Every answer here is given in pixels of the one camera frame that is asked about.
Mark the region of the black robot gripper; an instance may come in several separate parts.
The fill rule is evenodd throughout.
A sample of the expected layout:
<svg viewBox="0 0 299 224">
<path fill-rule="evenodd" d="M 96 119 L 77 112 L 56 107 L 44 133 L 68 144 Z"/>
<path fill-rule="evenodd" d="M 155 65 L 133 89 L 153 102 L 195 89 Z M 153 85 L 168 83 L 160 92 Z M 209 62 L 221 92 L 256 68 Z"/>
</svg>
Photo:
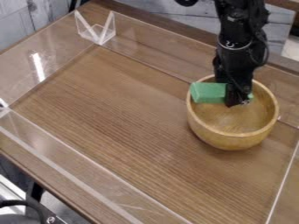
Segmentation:
<svg viewBox="0 0 299 224">
<path fill-rule="evenodd" d="M 228 108 L 248 104 L 252 99 L 255 70 L 267 63 L 267 37 L 253 37 L 243 45 L 219 36 L 212 60 L 215 80 L 225 85 L 224 104 Z"/>
</svg>

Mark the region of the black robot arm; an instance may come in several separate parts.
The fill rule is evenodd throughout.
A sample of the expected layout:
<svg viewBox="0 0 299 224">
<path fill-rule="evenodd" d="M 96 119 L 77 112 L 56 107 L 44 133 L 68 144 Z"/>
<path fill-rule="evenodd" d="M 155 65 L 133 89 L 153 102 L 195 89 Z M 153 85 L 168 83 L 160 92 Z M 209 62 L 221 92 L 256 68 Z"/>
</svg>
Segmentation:
<svg viewBox="0 0 299 224">
<path fill-rule="evenodd" d="M 264 0 L 213 0 L 219 17 L 215 80 L 223 83 L 224 104 L 233 107 L 249 101 L 253 72 L 268 60 L 264 26 L 269 11 Z"/>
</svg>

